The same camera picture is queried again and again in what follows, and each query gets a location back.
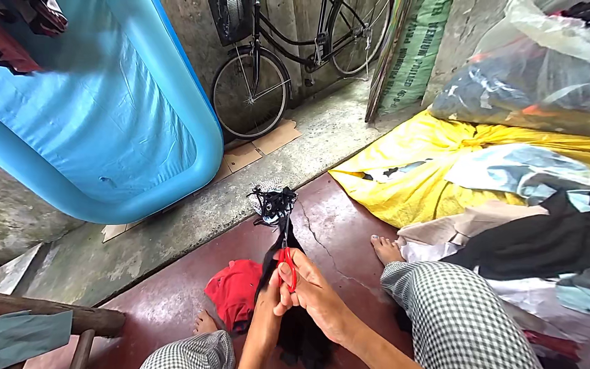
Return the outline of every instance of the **bicycle frame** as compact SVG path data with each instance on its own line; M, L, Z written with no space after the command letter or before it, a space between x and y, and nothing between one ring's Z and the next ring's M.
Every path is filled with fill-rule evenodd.
M329 16L325 19L325 14L326 14L326 10L327 10L327 1L329 1L330 3L332 3L332 9L329 12ZM291 40L290 38L284 36L268 19L265 15L263 15L263 13L261 13L261 4L260 4L260 0L256 0L254 2L254 30L252 32L252 41L251 41L251 45L252 48L254 50L255 53L257 53L256 55L252 55L254 57L255 60L258 59L258 48L259 48L259 37L263 36L267 42L274 46L274 48L283 56L291 59L292 61L295 61L297 63L300 63L302 65L304 65L305 67L307 67L307 71L315 71L319 68L321 68L324 64L326 64L333 55L337 54L338 52L340 52L340 50L342 50L345 46L347 46L349 44L349 42L352 41L352 39L350 39L352 37L352 32L348 32L346 35L344 35L342 38L340 38L339 40L337 40L333 45L332 45L332 39L329 35L331 35L331 31L332 29L330 29L333 25L331 24L331 15L334 13L334 11L336 10L336 8L340 8L341 6L345 6L347 7L350 12L352 12L352 14L354 15L354 17L356 17L356 19L360 22L360 25L362 27L365 27L365 23L361 20L361 17L359 17L359 15L356 13L356 11L349 6L345 0L322 0L321 1L321 6L320 6L320 17L318 19L318 29L317 29L317 36L316 38L312 39L312 40L307 40L307 41L295 41L295 40ZM343 17L343 19L347 22L347 20L345 19L345 16L341 13L341 17ZM315 46L316 49L318 48L318 46L322 46L323 47L323 52L319 55L319 60L318 62L316 62L316 54L319 52L319 50L316 50L313 52L313 54L309 55L307 58L301 58L297 55L293 55L290 52L288 52L279 42L277 42L277 40L275 40L269 33L268 31L263 28L263 26L261 25L261 21L263 21L267 27L274 32L275 35L277 35L278 38L282 39L284 42L289 43L291 45L295 45L295 46L307 46L307 45L312 45ZM316 39L318 37L320 37L321 35L326 34L327 37L324 40L323 43L317 43ZM259 66L258 63L254 63L254 72L255 75L258 75L258 70L259 70Z

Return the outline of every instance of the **leg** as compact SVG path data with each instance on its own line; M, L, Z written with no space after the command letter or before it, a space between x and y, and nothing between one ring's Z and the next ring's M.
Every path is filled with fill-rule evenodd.
M206 311L197 316L193 333L154 351L140 369L234 369L231 337L217 329Z
M382 287L412 321L416 362L426 369L539 367L484 279L454 264L406 263L397 245L371 241L385 264Z

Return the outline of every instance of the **red scissors handle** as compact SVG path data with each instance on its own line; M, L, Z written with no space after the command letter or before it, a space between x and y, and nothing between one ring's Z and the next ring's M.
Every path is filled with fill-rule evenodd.
M297 275L295 274L295 264L293 264L293 259L291 258L291 248L290 247L283 247L279 250L279 262L277 265L282 263L288 264L291 268L291 275L293 276L293 284L289 286L289 292L295 292L295 287L297 287ZM283 279L281 279L281 275L279 275L279 285L281 285Z

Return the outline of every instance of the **yellow bag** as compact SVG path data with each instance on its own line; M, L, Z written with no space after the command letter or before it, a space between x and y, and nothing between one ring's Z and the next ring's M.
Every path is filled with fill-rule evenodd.
M590 137L504 125L473 126L438 120L425 110L329 173L350 197L381 220L401 228L461 214L466 206L491 199L523 205L524 200L516 194L464 189L443 179L461 155L517 142L548 148L590 167ZM433 160L387 183L362 178L371 169L387 170L426 159Z

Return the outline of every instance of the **concrete floor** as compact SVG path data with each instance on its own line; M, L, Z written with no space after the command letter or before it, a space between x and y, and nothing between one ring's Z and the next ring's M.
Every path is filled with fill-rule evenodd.
M369 127L363 121L369 82L339 84L343 87L323 90L287 113L301 137L184 198L170 211L104 244L103 226L91 223L53 242L37 271L25 276L20 294L98 306L253 214L245 197L253 182L282 177L284 185L297 189L419 110L403 111Z
M412 356L412 342L395 322L395 302L381 290L383 266L370 245L371 234L395 238L395 228L380 221L350 199L325 173L299 191L291 216L295 237L320 268L348 307L372 329ZM103 305L127 315L121 337L96 338L88 367L139 368L155 349L190 336L199 309L218 321L215 307L204 294L209 279L231 260L251 259L261 263L277 233L254 226L255 217L182 257ZM240 357L244 336L234 339ZM68 368L76 345L31 359L25 369ZM288 368L275 349L268 368ZM365 368L344 348L334 353L329 368Z

